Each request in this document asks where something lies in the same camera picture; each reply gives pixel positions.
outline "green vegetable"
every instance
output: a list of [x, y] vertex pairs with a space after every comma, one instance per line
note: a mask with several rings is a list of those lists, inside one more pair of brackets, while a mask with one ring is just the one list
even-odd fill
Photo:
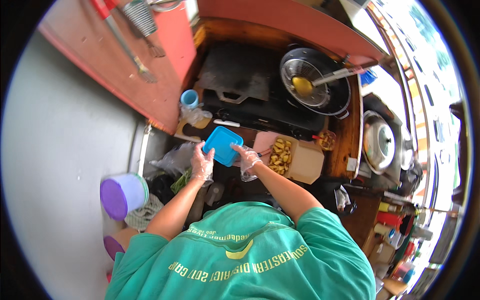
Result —
[[180, 178], [177, 179], [172, 185], [170, 185], [170, 189], [176, 195], [184, 186], [187, 185], [188, 180], [190, 179], [190, 175], [192, 174], [192, 168], [189, 168], [183, 173]]

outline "green t-shirt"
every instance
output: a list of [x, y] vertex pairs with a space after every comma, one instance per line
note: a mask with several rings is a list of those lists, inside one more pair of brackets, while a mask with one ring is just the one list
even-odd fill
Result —
[[259, 202], [225, 205], [168, 242], [141, 233], [117, 253], [105, 299], [373, 300], [370, 264], [323, 208], [295, 225]]

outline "purple lid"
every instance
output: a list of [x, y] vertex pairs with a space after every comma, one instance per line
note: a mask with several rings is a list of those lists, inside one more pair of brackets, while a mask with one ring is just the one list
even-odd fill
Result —
[[128, 213], [127, 199], [121, 186], [113, 179], [100, 184], [100, 201], [107, 214], [116, 221], [122, 221]]
[[115, 254], [117, 254], [117, 252], [125, 253], [123, 247], [110, 235], [103, 238], [103, 245], [113, 260], [115, 260]]

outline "stove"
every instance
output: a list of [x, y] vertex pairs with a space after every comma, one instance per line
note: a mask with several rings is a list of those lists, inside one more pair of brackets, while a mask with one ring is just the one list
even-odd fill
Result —
[[279, 74], [283, 53], [233, 43], [214, 47], [199, 81], [205, 89], [203, 109], [214, 118], [307, 141], [323, 129], [325, 116], [303, 107], [283, 85]]

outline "fried potato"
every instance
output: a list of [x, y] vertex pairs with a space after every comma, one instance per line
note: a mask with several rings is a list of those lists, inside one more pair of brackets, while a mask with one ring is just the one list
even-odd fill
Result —
[[273, 151], [275, 151], [275, 153], [282, 153], [283, 150], [278, 148], [277, 146], [273, 145]]
[[277, 139], [270, 154], [269, 168], [275, 173], [284, 175], [290, 169], [292, 143], [283, 139]]

